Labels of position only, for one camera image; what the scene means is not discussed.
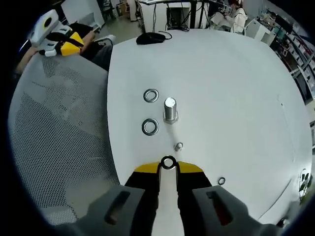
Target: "black mouse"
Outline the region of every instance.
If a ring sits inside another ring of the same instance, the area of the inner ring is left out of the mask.
[[[153,43],[162,43],[166,39],[165,35],[160,33],[143,33],[137,37],[137,44],[153,44]]]

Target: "gray mesh chair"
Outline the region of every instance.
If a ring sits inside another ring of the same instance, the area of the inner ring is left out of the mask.
[[[33,201],[52,225],[74,222],[119,184],[107,127],[107,72],[79,55],[35,55],[14,92],[10,144]]]

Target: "white table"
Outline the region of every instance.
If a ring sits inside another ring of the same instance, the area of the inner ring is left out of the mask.
[[[131,39],[113,49],[108,125],[121,184],[134,168],[173,155],[198,165],[213,185],[225,177],[223,187],[253,218],[276,223],[298,193],[298,175],[312,163],[308,115],[294,80],[252,38],[200,29],[170,33],[161,44]],[[159,91],[155,103],[144,101],[147,89]],[[170,96],[178,102],[174,125],[162,118]],[[147,118],[160,124],[154,136],[142,133]],[[173,149],[177,142],[181,152]],[[274,204],[278,198],[287,204]],[[267,217],[270,210],[276,213]]]

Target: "floor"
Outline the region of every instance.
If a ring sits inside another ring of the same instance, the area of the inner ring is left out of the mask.
[[[131,22],[124,16],[114,20],[108,20],[97,37],[104,37],[109,34],[116,36],[115,44],[136,38],[141,34],[138,22]]]

